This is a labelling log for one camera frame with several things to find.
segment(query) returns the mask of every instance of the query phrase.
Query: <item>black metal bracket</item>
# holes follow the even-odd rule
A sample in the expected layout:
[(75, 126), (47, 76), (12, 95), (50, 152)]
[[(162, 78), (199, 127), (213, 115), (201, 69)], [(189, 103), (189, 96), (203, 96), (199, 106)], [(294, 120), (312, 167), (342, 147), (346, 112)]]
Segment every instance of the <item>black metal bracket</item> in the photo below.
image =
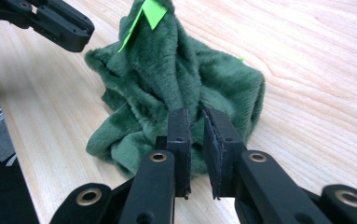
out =
[[(357, 223), (357, 189), (333, 185), (317, 196), (300, 188), (267, 153), (247, 150), (222, 112), (204, 110), (203, 155), (213, 197), (236, 198), (240, 223)], [(174, 198), (190, 193), (187, 110), (172, 111), (168, 135), (144, 155), (137, 176), (116, 189), (74, 190), (52, 223), (173, 223)]]
[(94, 31), (91, 20), (62, 0), (0, 1), (0, 20), (21, 29), (30, 26), (53, 43), (80, 52)]

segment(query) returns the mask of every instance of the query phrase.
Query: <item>green fabric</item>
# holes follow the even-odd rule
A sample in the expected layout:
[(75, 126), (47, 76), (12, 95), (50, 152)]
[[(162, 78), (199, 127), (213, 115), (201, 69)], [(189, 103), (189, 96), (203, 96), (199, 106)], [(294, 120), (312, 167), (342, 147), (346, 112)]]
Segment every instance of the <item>green fabric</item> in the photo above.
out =
[(188, 36), (169, 0), (158, 0), (168, 10), (158, 26), (152, 30), (140, 16), (118, 52), (143, 1), (135, 0), (130, 15), (121, 20), (118, 42), (86, 55), (105, 84), (103, 100), (114, 111), (90, 138), (87, 152), (135, 175), (156, 137), (167, 134), (169, 111), (184, 107), (192, 122), (191, 173), (204, 174), (202, 109), (225, 112), (247, 142), (259, 119), (265, 80), (240, 59)]

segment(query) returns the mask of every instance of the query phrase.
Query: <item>wood grain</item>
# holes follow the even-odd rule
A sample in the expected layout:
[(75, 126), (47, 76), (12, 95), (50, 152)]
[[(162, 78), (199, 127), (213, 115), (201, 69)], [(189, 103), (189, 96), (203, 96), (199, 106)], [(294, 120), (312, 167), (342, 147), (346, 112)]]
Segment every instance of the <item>wood grain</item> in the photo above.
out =
[[(67, 3), (96, 31), (69, 53), (32, 30), (0, 21), (0, 103), (42, 223), (76, 187), (125, 178), (85, 146), (108, 116), (104, 86), (84, 53), (117, 41), (132, 0)], [(189, 35), (244, 58), (267, 80), (248, 148), (271, 154), (301, 187), (357, 188), (357, 1), (174, 1)], [(206, 176), (177, 200), (175, 223), (238, 223), (232, 200), (213, 201)]]

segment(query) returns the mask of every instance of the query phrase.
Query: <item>wooden table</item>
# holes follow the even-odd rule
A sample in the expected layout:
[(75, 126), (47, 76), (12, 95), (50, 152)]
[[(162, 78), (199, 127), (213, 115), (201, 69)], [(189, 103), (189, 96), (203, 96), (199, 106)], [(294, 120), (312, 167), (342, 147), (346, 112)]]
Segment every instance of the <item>wooden table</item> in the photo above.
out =
[[(132, 0), (67, 3), (96, 30), (70, 53), (32, 30), (0, 21), (0, 103), (42, 223), (76, 187), (125, 181), (85, 151), (110, 113), (104, 85), (84, 62), (89, 49), (117, 41)], [(301, 187), (357, 188), (357, 1), (174, 2), (187, 32), (244, 58), (267, 80), (264, 110), (248, 148), (271, 154)], [(175, 223), (237, 223), (233, 200), (213, 201), (206, 176), (177, 200)]]

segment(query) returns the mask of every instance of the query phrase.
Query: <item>fuzzy green cloth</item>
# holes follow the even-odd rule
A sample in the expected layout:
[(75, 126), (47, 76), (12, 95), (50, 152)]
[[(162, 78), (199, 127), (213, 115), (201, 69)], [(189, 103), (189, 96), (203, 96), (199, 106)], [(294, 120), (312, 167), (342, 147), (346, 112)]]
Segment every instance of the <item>fuzzy green cloth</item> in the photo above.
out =
[(114, 111), (90, 138), (87, 152), (133, 176), (156, 137), (167, 135), (169, 111), (187, 108), (194, 143), (191, 174), (204, 174), (202, 109), (226, 113), (247, 142), (262, 109), (265, 80), (238, 58), (188, 36), (169, 0), (158, 0), (167, 9), (158, 26), (152, 30), (141, 15), (119, 52), (143, 2), (135, 0), (121, 20), (118, 42), (86, 55), (105, 84), (103, 100)]

